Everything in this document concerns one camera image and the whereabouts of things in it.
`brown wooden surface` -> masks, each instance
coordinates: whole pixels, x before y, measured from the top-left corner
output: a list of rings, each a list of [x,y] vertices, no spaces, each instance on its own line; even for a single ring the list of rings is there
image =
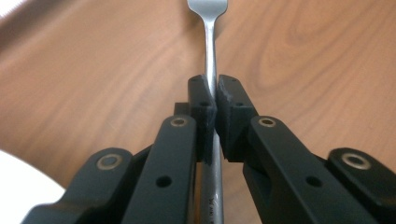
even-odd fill
[[[0,49],[0,148],[65,187],[100,149],[150,145],[204,71],[185,0],[69,0],[31,23]],[[217,26],[218,73],[260,114],[321,157],[354,147],[396,171],[395,1],[230,0]],[[260,223],[241,165],[223,186],[225,222]]]

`silver fork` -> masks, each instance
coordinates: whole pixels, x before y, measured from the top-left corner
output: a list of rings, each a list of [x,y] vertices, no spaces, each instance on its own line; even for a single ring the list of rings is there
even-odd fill
[[[187,0],[192,11],[204,21],[206,59],[205,75],[210,94],[216,99],[216,53],[215,53],[215,22],[227,10],[227,0]],[[214,131],[212,155],[207,155],[211,161],[203,160],[201,178],[201,223],[224,223],[221,160],[219,136]]]

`round hole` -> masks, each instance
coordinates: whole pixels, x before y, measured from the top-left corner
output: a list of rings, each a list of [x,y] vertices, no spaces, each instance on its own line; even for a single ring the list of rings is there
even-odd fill
[[[264,126],[264,127],[268,127],[268,128],[272,128],[276,125],[275,121],[273,119],[259,119],[259,123],[260,125]]]
[[[96,163],[96,167],[99,170],[112,170],[119,166],[121,162],[122,156],[118,154],[108,154],[99,159],[99,161]]]
[[[174,127],[183,127],[186,125],[187,120],[182,118],[172,119],[171,124]]]
[[[322,186],[322,182],[314,176],[307,177],[306,183],[315,188],[320,188]]]
[[[172,184],[172,179],[167,175],[163,175],[157,178],[156,184],[159,188],[167,188]]]
[[[368,170],[371,168],[371,163],[367,161],[363,156],[355,153],[345,153],[341,157],[343,162],[355,169]]]
[[[209,106],[209,103],[208,102],[201,102],[201,103],[199,103],[199,105],[201,105],[201,106]]]

